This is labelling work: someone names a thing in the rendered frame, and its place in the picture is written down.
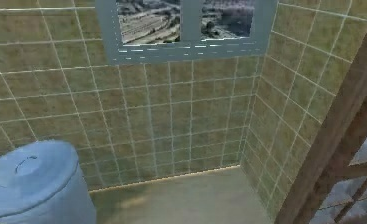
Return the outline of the pale blue round bin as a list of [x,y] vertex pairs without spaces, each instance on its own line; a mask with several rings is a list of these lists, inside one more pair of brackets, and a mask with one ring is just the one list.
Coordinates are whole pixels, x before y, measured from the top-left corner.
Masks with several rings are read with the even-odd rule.
[[0,157],[0,224],[97,224],[72,144],[37,141]]

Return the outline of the grey framed window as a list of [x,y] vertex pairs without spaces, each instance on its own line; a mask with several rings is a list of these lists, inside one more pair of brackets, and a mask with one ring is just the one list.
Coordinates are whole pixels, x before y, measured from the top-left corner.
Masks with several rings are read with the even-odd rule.
[[95,0],[113,65],[263,54],[278,0]]

